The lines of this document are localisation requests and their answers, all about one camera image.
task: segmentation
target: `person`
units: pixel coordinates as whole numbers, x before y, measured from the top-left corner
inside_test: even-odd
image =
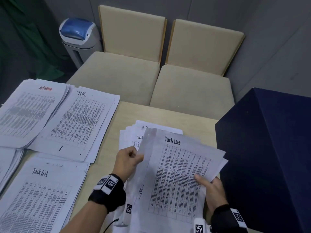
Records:
[[[113,171],[107,177],[102,178],[98,189],[94,188],[89,201],[84,207],[72,218],[71,221],[60,231],[60,233],[99,233],[103,222],[110,211],[114,211],[118,206],[125,204],[125,192],[123,184],[134,172],[136,166],[142,162],[144,155],[138,155],[135,147],[121,149],[115,160]],[[206,187],[206,202],[213,217],[215,213],[227,211],[229,204],[226,199],[222,182],[215,178],[209,182],[204,177],[195,174],[195,180]],[[107,187],[107,193],[103,193],[102,186]],[[217,219],[215,224],[219,224],[223,216]],[[234,227],[218,233],[243,233],[243,229]]]

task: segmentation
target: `navy box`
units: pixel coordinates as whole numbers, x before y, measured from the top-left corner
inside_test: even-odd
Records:
[[[215,125],[220,172],[249,228],[311,232],[311,98],[251,89]]]

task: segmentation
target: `translucent blue lid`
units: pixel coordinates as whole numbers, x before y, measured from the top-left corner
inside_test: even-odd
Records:
[[[61,34],[72,39],[85,40],[86,32],[93,23],[80,18],[69,18],[62,26]]]

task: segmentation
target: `beige cushion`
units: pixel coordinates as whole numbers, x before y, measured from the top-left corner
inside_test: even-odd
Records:
[[[149,105],[159,74],[157,62],[94,52],[68,83],[121,96],[121,101]]]
[[[234,100],[228,78],[165,65],[150,106],[219,120],[234,106]]]
[[[99,6],[104,50],[159,61],[165,17]]]
[[[177,19],[167,64],[223,75],[244,34]]]

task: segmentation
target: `wristband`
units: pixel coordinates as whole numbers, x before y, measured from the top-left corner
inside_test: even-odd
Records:
[[[247,226],[238,210],[230,208],[228,204],[215,209],[211,218],[211,232],[247,232]]]
[[[105,205],[107,213],[125,204],[126,193],[123,181],[115,174],[103,176],[96,184],[89,197],[89,201]]]

